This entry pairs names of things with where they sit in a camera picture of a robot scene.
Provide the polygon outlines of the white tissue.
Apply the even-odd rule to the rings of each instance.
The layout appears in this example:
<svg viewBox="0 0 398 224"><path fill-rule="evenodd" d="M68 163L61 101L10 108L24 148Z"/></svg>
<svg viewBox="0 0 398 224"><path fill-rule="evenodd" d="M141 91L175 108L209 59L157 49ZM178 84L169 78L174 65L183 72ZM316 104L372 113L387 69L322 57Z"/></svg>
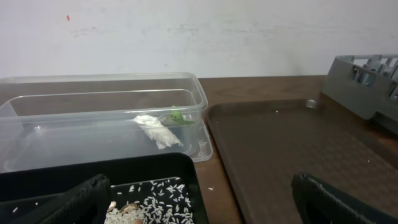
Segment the white tissue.
<svg viewBox="0 0 398 224"><path fill-rule="evenodd" d="M150 115L138 115L132 119L149 137L155 141L159 150L173 145L183 146L182 142L158 118Z"/></svg>

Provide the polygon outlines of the green snack wrapper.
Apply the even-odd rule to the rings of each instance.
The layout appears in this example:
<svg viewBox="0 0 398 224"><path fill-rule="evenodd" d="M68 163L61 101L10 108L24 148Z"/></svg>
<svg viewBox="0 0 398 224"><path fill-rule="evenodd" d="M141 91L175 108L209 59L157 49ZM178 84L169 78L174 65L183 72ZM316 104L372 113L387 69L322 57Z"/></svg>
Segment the green snack wrapper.
<svg viewBox="0 0 398 224"><path fill-rule="evenodd" d="M181 126L181 125L191 125L194 121L185 120L183 115L175 105L172 105L172 111L169 114L164 114L159 118L159 121L164 126Z"/></svg>

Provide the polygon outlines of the rice and food scraps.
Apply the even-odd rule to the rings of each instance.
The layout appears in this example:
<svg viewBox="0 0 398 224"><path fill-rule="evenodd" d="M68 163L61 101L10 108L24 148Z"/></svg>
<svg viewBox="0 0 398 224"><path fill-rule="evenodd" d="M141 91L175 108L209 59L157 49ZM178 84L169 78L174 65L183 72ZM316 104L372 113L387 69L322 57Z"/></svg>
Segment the rice and food scraps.
<svg viewBox="0 0 398 224"><path fill-rule="evenodd" d="M179 177L111 186L105 224L194 224L187 184Z"/></svg>

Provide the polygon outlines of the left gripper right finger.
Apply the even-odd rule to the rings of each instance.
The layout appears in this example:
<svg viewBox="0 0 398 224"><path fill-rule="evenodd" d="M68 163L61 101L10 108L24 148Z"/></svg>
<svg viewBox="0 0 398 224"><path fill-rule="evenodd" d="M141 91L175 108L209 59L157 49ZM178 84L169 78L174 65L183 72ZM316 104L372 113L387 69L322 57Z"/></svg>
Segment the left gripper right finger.
<svg viewBox="0 0 398 224"><path fill-rule="evenodd" d="M397 224L384 213L307 173L294 175L292 195L303 223Z"/></svg>

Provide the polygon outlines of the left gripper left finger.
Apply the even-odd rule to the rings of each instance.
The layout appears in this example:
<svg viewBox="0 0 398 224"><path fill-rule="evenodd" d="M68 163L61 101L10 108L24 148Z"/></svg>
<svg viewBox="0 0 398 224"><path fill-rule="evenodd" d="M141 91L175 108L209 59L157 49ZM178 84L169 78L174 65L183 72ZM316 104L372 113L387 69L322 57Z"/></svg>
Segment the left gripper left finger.
<svg viewBox="0 0 398 224"><path fill-rule="evenodd" d="M103 224L110 203L110 181L98 174L12 224Z"/></svg>

